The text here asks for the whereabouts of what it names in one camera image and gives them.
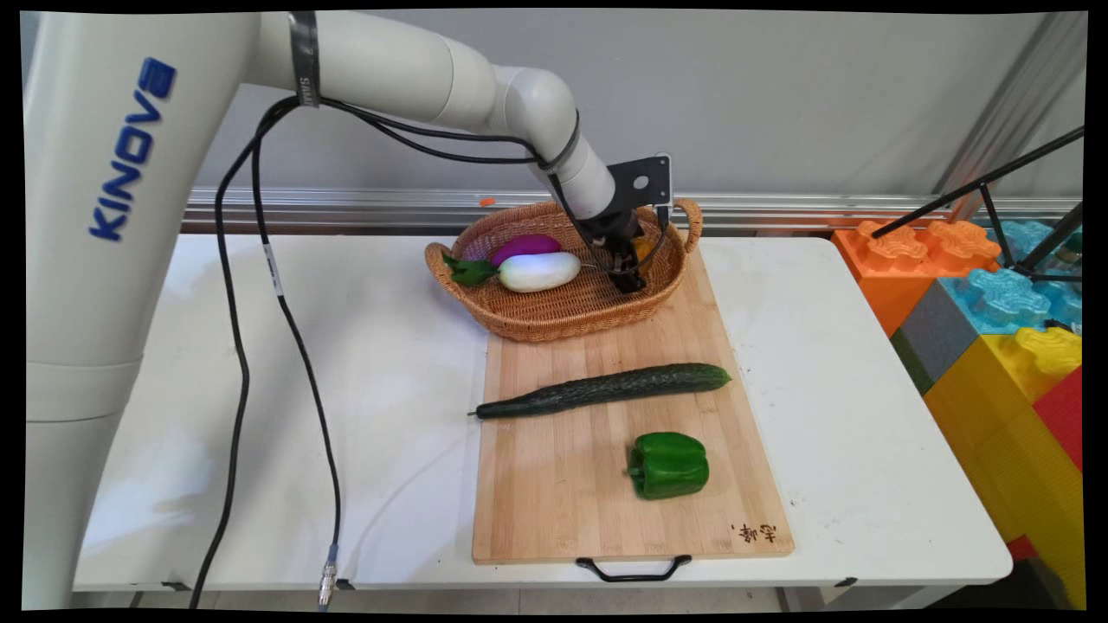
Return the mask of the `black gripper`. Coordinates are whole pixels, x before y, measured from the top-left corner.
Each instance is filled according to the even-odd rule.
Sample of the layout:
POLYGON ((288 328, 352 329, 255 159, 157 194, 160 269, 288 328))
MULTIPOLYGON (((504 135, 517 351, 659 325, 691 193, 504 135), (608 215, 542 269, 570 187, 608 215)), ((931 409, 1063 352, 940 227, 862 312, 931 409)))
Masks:
POLYGON ((642 256, 635 241, 644 235, 640 210, 605 210, 589 218, 575 215, 577 229, 589 254, 611 257, 607 276, 617 292, 642 292, 647 286, 647 268, 642 265, 642 256))

